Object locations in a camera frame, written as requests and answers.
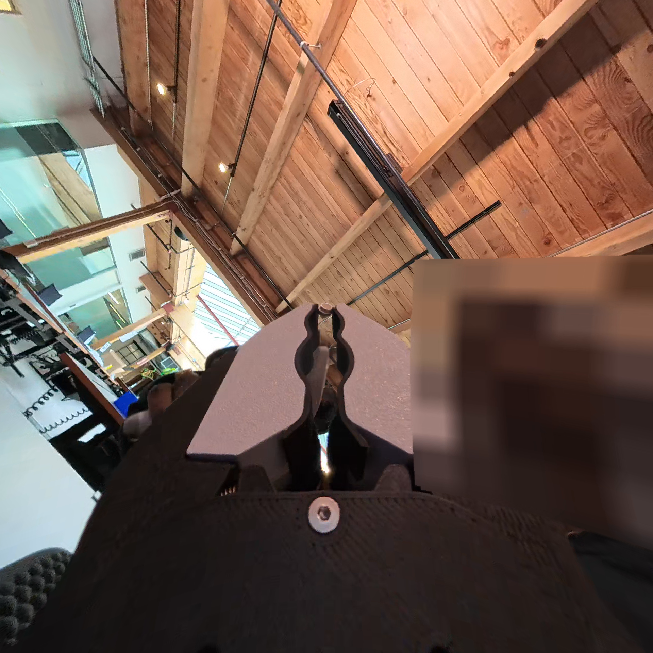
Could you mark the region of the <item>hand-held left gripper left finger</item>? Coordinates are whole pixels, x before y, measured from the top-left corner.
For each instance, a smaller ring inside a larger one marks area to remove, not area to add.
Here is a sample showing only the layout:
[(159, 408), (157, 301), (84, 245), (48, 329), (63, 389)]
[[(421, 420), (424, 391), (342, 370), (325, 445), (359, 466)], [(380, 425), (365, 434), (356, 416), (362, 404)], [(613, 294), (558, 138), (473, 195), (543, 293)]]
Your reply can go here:
[(321, 402), (319, 309), (303, 304), (242, 345), (187, 456), (262, 467), (277, 488), (320, 484), (315, 415)]

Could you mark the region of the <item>black ceiling light rail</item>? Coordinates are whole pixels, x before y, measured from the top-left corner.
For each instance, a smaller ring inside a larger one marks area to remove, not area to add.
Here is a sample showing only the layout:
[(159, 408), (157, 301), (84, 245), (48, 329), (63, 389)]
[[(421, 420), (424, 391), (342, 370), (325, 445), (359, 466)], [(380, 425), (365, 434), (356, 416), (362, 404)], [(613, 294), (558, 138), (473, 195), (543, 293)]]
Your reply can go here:
[(333, 100), (328, 108), (328, 116), (380, 185), (385, 198), (397, 209), (431, 256), (459, 259), (460, 256), (402, 179), (398, 169), (380, 150), (378, 143), (349, 107), (339, 100)]

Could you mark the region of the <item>row of office desks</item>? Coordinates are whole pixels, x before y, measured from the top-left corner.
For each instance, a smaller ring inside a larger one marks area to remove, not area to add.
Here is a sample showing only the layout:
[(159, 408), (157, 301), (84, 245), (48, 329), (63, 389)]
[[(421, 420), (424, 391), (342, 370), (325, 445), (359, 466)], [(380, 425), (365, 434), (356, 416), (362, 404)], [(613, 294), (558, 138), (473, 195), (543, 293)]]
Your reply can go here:
[[(92, 354), (50, 311), (50, 307), (32, 287), (35, 278), (10, 253), (1, 250), (1, 368), (12, 370), (20, 378), (19, 363), (26, 362), (46, 386), (45, 395), (30, 401), (21, 411), (43, 436), (72, 426), (77, 419), (90, 426), (102, 424), (115, 432), (124, 416), (115, 406), (111, 383), (104, 379), (99, 357)], [(44, 427), (35, 414), (54, 396), (64, 403), (77, 400), (82, 411), (67, 413), (62, 423)]]

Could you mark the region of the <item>black honeycomb cushion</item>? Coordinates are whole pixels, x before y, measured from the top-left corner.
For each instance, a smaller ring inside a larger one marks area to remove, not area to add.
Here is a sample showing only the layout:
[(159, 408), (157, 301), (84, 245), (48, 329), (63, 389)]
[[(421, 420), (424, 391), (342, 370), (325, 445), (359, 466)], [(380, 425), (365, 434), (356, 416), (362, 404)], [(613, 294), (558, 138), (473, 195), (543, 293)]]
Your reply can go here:
[(2, 650), (15, 645), (45, 607), (71, 558), (66, 549), (43, 549), (1, 569)]

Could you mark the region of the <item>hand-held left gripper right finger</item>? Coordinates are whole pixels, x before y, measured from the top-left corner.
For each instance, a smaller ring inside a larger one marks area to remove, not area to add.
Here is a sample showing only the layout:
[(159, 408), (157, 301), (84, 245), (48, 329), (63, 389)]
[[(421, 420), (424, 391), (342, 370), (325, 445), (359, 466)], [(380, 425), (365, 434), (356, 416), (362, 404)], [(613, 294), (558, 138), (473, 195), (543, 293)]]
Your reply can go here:
[(345, 304), (332, 313), (342, 379), (329, 428), (332, 490), (413, 490), (409, 347)]

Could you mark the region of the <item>person's right hand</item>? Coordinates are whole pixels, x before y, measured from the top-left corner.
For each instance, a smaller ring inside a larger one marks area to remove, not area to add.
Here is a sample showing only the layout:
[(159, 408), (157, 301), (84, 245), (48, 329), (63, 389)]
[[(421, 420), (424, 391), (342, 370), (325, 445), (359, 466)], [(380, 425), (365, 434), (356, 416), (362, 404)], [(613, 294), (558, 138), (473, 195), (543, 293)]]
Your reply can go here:
[(186, 390), (192, 387), (203, 372), (184, 370), (151, 381), (127, 410), (121, 435), (127, 445), (134, 445), (151, 426)]

